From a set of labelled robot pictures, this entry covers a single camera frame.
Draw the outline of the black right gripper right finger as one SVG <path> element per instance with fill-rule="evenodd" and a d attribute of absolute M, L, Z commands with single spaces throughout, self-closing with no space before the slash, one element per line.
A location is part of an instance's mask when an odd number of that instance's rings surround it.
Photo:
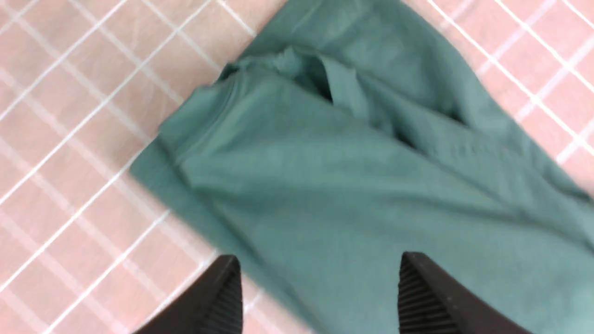
<path fill-rule="evenodd" d="M 404 252 L 399 275 L 401 334 L 528 334 L 422 252 Z"/>

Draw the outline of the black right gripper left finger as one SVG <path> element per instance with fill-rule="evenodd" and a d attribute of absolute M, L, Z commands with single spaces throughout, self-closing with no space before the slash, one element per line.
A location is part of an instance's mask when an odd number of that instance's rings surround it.
<path fill-rule="evenodd" d="M 240 262 L 221 255 L 137 334 L 241 334 L 244 325 Z"/>

